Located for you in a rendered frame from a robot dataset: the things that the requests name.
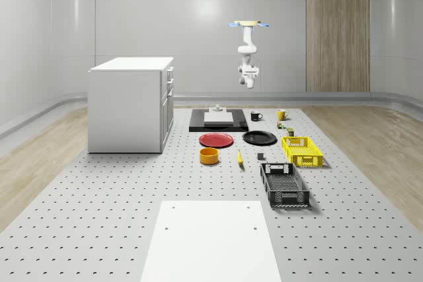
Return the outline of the black plate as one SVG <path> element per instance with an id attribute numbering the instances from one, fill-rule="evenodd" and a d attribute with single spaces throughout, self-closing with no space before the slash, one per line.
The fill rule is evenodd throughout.
<path id="1" fill-rule="evenodd" d="M 243 134 L 243 140 L 251 145 L 267 146 L 277 143 L 274 134 L 267 131 L 248 131 Z"/>

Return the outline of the black stove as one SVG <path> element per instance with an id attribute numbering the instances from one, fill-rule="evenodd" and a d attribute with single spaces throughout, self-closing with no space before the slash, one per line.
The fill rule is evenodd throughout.
<path id="1" fill-rule="evenodd" d="M 249 130 L 241 109 L 215 107 L 193 109 L 189 132 L 247 132 Z"/>

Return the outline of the red plate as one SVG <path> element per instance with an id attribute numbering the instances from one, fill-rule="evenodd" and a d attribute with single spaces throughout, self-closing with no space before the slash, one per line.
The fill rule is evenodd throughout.
<path id="1" fill-rule="evenodd" d="M 233 138 L 226 133 L 206 133 L 199 137 L 199 142 L 205 147 L 225 148 L 233 144 Z"/>

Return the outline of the yellow bowl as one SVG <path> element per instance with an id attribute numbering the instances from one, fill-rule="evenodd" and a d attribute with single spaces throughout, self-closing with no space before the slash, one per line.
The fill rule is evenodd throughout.
<path id="1" fill-rule="evenodd" d="M 200 150 L 200 162 L 213 165 L 219 162 L 219 151 L 216 148 L 206 147 Z"/>

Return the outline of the yellow basket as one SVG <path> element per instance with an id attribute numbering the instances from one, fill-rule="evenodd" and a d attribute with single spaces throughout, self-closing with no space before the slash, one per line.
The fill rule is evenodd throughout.
<path id="1" fill-rule="evenodd" d="M 323 154 L 309 137 L 282 137 L 282 149 L 296 166 L 323 165 Z"/>

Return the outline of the dark grey basket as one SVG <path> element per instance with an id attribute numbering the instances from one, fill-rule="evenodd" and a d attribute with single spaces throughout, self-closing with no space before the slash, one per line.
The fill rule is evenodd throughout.
<path id="1" fill-rule="evenodd" d="M 271 205 L 309 205 L 309 188 L 294 164 L 262 163 L 260 173 Z"/>

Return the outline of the white cabinet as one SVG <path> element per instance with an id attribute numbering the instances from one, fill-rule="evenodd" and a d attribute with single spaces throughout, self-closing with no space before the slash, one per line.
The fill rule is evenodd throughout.
<path id="1" fill-rule="evenodd" d="M 173 124 L 173 57 L 117 57 L 88 72 L 88 151 L 162 153 Z"/>

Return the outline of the white board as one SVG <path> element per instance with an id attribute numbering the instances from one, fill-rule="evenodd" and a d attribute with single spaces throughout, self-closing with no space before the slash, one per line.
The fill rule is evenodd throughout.
<path id="1" fill-rule="evenodd" d="M 164 201 L 141 282 L 281 282 L 259 201 Z"/>

